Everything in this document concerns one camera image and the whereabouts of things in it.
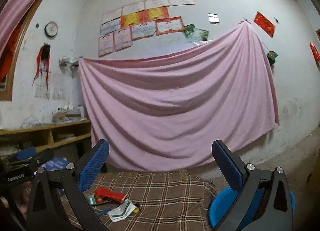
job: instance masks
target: pink curtain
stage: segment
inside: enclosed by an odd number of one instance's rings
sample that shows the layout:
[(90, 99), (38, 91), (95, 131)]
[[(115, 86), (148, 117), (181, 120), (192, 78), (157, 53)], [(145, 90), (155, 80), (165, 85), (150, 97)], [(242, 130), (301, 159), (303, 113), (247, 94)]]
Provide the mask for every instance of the pink curtain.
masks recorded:
[(0, 13), (0, 54), (10, 35), (35, 0), (8, 0)]
[(108, 162), (171, 171), (213, 161), (212, 143), (236, 151), (276, 127), (271, 68), (252, 26), (190, 50), (141, 60), (80, 60), (92, 145)]

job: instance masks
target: blue pen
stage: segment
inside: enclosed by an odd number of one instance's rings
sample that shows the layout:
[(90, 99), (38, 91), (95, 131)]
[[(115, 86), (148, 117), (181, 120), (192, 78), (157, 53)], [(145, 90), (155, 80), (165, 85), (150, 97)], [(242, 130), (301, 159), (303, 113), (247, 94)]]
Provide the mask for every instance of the blue pen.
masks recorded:
[(104, 215), (105, 213), (107, 213), (108, 211), (110, 211), (111, 208), (106, 208), (104, 209), (103, 211), (101, 211), (99, 214), (98, 214), (98, 217), (101, 217), (102, 215)]

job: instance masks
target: brown plaid blanket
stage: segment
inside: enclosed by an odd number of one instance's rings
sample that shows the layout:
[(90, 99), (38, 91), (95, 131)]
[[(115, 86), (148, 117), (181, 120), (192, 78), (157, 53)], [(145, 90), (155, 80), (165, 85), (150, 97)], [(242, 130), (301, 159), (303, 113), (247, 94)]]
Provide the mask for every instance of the brown plaid blanket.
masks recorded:
[[(101, 221), (110, 231), (210, 231), (207, 211), (217, 194), (213, 183), (179, 170), (166, 173), (122, 172), (100, 174), (85, 195), (102, 186), (128, 194), (139, 203), (140, 212), (113, 223), (103, 215)], [(71, 223), (80, 227), (67, 200), (62, 199)], [(110, 205), (94, 207), (96, 213)]]

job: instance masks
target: wall clock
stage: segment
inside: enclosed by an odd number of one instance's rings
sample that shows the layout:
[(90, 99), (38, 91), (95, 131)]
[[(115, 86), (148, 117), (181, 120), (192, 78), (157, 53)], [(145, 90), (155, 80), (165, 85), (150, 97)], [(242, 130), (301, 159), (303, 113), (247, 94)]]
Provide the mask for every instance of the wall clock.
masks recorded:
[(49, 38), (55, 37), (58, 33), (58, 25), (53, 21), (47, 23), (47, 25), (44, 27), (44, 33)]

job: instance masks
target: wooden shelf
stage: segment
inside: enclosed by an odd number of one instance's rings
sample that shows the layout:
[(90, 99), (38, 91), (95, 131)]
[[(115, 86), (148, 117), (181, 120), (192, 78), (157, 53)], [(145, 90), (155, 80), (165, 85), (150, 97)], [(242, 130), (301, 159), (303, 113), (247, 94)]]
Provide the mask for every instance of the wooden shelf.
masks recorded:
[(36, 147), (36, 150), (37, 150), (37, 152), (41, 152), (41, 151), (43, 151), (44, 149), (47, 149), (47, 148), (56, 148), (56, 147), (59, 147), (59, 146), (62, 146), (62, 145), (78, 142), (78, 141), (87, 139), (89, 137), (91, 137), (91, 133), (83, 134), (83, 135), (76, 136), (76, 137), (67, 138), (67, 139), (61, 140), (59, 142), (55, 142), (53, 144), (47, 144), (47, 145), (44, 145), (44, 146), (39, 146), (39, 147)]
[[(59, 139), (61, 134), (73, 134), (74, 137)], [(90, 138), (91, 122), (83, 120), (78, 122), (50, 124), (39, 127), (30, 127), (13, 130), (2, 130), (0, 136), (4, 136), (10, 140), (10, 145), (30, 142), (37, 152), (46, 148), (56, 148), (59, 146), (80, 142), (81, 140)]]
[(83, 120), (83, 121), (71, 122), (71, 123), (49, 124), (44, 126), (27, 127), (27, 128), (12, 129), (12, 130), (0, 130), (0, 135), (35, 132), (35, 131), (48, 130), (48, 129), (71, 126), (71, 125), (84, 124), (84, 123), (90, 123), (90, 120)]

